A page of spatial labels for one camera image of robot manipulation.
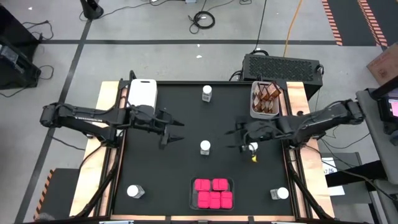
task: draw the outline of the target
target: paper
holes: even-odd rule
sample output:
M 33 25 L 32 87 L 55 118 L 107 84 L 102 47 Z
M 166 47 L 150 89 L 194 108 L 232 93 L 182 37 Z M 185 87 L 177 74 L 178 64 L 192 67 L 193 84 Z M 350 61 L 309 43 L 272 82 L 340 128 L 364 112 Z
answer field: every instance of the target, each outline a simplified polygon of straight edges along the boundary
M 390 103 L 391 103 L 392 115 L 398 116 L 398 102 L 390 101 Z
M 337 172 L 337 169 L 332 167 L 332 166 L 336 166 L 332 157 L 322 158 L 322 161 L 323 161 L 322 162 L 323 172 L 325 173 L 325 175 Z M 345 195 L 343 186 L 329 187 L 329 195 L 330 196 Z

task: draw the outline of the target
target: gray floor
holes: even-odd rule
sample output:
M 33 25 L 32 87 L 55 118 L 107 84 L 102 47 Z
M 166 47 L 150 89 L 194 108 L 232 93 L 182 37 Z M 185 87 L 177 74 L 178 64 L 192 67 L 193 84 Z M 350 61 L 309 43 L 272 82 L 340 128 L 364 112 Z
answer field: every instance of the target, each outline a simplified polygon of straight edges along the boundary
M 262 40 L 284 40 L 299 0 L 268 0 Z M 62 0 L 0 0 L 21 22 L 49 20 L 53 25 L 54 40 L 79 40 L 85 22 L 78 19 L 81 12 L 79 1 Z M 159 7 L 142 6 L 137 9 L 118 11 L 93 21 L 88 33 L 89 40 L 255 40 L 259 29 L 262 4 L 255 0 L 252 5 L 241 6 L 238 0 L 216 8 L 211 12 L 216 25 L 201 30 L 197 35 L 189 33 L 190 21 L 201 9 L 198 4 L 167 2 Z M 208 1 L 211 6 L 227 0 Z M 135 6 L 140 0 L 101 0 L 105 12 L 123 6 Z M 49 27 L 35 27 L 44 36 L 50 35 Z M 295 21 L 292 40 L 333 40 L 321 1 L 304 0 Z M 260 45 L 271 55 L 282 56 L 283 45 Z M 14 222 L 27 184 L 42 148 L 47 129 L 39 124 L 42 106 L 59 99 L 64 81 L 75 56 L 75 44 L 42 44 L 34 57 L 36 65 L 53 65 L 54 78 L 41 80 L 38 87 L 21 92 L 12 98 L 0 97 L 0 219 L 2 223 Z M 253 44 L 86 44 L 83 47 L 66 103 L 95 107 L 102 81 L 127 78 L 134 70 L 140 78 L 157 80 L 227 80 L 241 68 L 244 54 Z M 381 53 L 380 47 L 339 47 L 337 45 L 290 45 L 286 57 L 298 57 L 321 61 L 325 66 L 324 86 L 317 108 L 332 101 L 355 98 L 355 92 L 367 87 L 377 87 L 366 64 Z M 316 95 L 310 100 L 315 109 Z M 337 139 L 327 139 L 335 146 L 346 146 L 368 133 L 365 124 L 342 126 L 336 130 Z M 85 147 L 85 137 L 69 129 L 56 130 L 55 137 L 78 147 Z M 327 152 L 320 143 L 320 149 Z M 359 152 L 363 162 L 378 159 L 368 137 L 345 150 Z M 39 181 L 30 201 L 25 221 L 31 221 L 40 198 L 45 178 L 56 167 L 76 168 L 83 153 L 52 141 Z M 336 216 L 342 220 L 372 223 L 367 207 L 362 205 L 335 205 Z

